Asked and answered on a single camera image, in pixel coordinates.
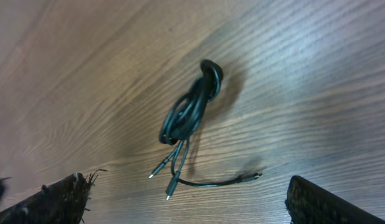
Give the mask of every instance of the wooden table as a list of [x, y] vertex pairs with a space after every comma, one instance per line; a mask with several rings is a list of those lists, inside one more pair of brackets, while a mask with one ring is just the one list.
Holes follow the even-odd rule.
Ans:
[[[209, 58], [219, 96], [179, 185], [158, 142]], [[0, 0], [0, 209], [100, 174], [86, 223], [288, 223], [301, 175], [385, 219], [385, 0]]]

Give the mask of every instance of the cable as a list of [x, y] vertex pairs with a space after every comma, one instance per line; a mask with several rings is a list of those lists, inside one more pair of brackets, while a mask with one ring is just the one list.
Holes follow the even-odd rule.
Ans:
[[[207, 103], [211, 102], [220, 92], [221, 81], [223, 80], [222, 68], [210, 60], [203, 60], [201, 62], [201, 70], [203, 73], [202, 77], [197, 79], [190, 90], [175, 102], [159, 132], [159, 141], [161, 143], [173, 146], [179, 142], [174, 150], [152, 171], [152, 174], [150, 175], [150, 178], [154, 177], [170, 160], [172, 160], [171, 173], [173, 177], [166, 189], [166, 193], [168, 194], [167, 200], [173, 195], [179, 182], [193, 187], [220, 187], [256, 180], [262, 175], [258, 173], [249, 176], [240, 175], [234, 179], [217, 183], [194, 183], [179, 177], [188, 156], [189, 138], [201, 123]], [[183, 158], [181, 159], [177, 171], [174, 171], [176, 160], [184, 142], [186, 142], [186, 147], [184, 148]]]

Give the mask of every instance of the black cable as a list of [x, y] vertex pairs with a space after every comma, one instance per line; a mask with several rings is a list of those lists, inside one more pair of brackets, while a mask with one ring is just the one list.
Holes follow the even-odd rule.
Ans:
[[[206, 104], [212, 101], [219, 93], [221, 81], [223, 80], [222, 68], [210, 60], [203, 60], [201, 62], [201, 70], [203, 73], [202, 77], [196, 80], [190, 90], [174, 104], [159, 132], [159, 141], [161, 143], [172, 146], [179, 142], [178, 146], [171, 152], [171, 154], [168, 155], [150, 175], [150, 178], [152, 178], [166, 165], [166, 163], [169, 162], [170, 159], [172, 159], [171, 173], [173, 177], [166, 190], [168, 199], [172, 196], [178, 182], [193, 187], [220, 187], [255, 180], [261, 175], [255, 173], [248, 177], [238, 176], [223, 182], [202, 184], [189, 182], [179, 178], [181, 169], [183, 168], [188, 155], [189, 138], [201, 123]], [[178, 170], [175, 172], [175, 163], [184, 142], [186, 142], [186, 147], [184, 149], [183, 158], [181, 159]]]

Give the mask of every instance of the wooden surface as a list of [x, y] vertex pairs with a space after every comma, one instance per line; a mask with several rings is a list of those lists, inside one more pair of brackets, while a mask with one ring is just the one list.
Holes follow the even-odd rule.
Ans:
[[[165, 201], [157, 140], [209, 58], [225, 72]], [[86, 223], [288, 223], [300, 175], [385, 219], [385, 0], [0, 0], [0, 177], [8, 207], [100, 174]]]

